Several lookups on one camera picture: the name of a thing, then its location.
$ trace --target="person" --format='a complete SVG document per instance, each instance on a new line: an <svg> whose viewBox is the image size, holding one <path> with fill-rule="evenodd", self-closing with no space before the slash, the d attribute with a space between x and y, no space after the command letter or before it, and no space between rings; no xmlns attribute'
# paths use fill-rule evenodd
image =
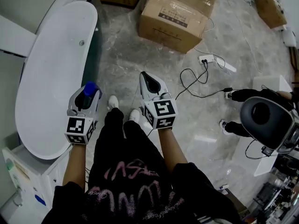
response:
<svg viewBox="0 0 299 224"><path fill-rule="evenodd" d="M159 129L164 158L133 110L123 125L116 96L108 101L85 190L85 145L74 144L53 207L43 223L241 223L233 203L185 158L172 130Z"/></svg>
<svg viewBox="0 0 299 224"><path fill-rule="evenodd" d="M231 92L225 92L224 96L226 99L231 99L237 102L244 102L245 100L249 99L253 96L263 97L269 99L287 111L291 111L292 109L298 110L298 99L297 96L294 95L293 92L285 92L285 91L278 91L274 92L268 88L262 89L261 91L253 90L253 89L243 89ZM264 105L258 105L256 107L255 113L253 114L253 119L257 123L264 123L269 117L269 110ZM251 135L246 131L242 124L230 121L227 122L225 120L221 120L220 128L222 129L223 133L226 135L236 134L242 137L251 137Z"/></svg>

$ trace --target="black and white marker cube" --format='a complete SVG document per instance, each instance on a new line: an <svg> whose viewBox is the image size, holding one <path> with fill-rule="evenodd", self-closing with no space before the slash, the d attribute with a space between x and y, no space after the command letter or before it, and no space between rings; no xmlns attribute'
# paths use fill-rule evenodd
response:
<svg viewBox="0 0 299 224"><path fill-rule="evenodd" d="M95 129L93 118L68 116L69 122L64 133L67 140L74 144L88 144Z"/></svg>
<svg viewBox="0 0 299 224"><path fill-rule="evenodd" d="M163 129L173 126L178 109L175 99L145 101L143 115L153 129Z"/></svg>

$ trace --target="label on box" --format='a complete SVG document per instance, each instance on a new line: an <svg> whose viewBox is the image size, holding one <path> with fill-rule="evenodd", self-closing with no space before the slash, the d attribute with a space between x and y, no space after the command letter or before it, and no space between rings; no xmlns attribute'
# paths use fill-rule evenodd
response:
<svg viewBox="0 0 299 224"><path fill-rule="evenodd" d="M172 21L182 27L186 28L188 26L189 18L178 14L174 10L170 10L165 7L162 7L158 16L167 19L169 21Z"/></svg>

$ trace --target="black pants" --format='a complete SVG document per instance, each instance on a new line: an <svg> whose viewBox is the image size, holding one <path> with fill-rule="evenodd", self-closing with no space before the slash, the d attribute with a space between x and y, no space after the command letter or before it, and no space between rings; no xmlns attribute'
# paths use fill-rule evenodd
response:
<svg viewBox="0 0 299 224"><path fill-rule="evenodd" d="M244 102L245 100L247 100L253 96L267 98L267 99L281 105L288 111L292 110L292 108L293 108L292 105L285 98L278 95L276 92L273 92L268 89L263 89L261 91L256 91L256 90L252 90L252 89L243 89L243 90L239 90L239 91L234 91L231 94L232 100L238 101L238 102ZM243 125L238 124L236 122L229 122L225 126L225 130L228 133L234 133L239 136L251 137L251 135L244 129Z"/></svg>
<svg viewBox="0 0 299 224"><path fill-rule="evenodd" d="M105 125L95 146L88 186L96 185L99 181L98 176L102 176L113 163L119 161L140 159L144 163L150 163L152 171L161 175L168 173L164 158L139 124L131 120L122 125L123 118L124 115L118 108L107 113Z"/></svg>

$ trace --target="white cabinet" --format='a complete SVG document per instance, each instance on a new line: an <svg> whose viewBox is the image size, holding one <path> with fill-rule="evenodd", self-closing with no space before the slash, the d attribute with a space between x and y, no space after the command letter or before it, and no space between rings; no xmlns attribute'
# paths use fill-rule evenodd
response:
<svg viewBox="0 0 299 224"><path fill-rule="evenodd" d="M24 145L2 149L10 177L15 187L21 188L23 204L40 204L48 211L52 208L55 187L62 185L71 148L53 160L35 157Z"/></svg>

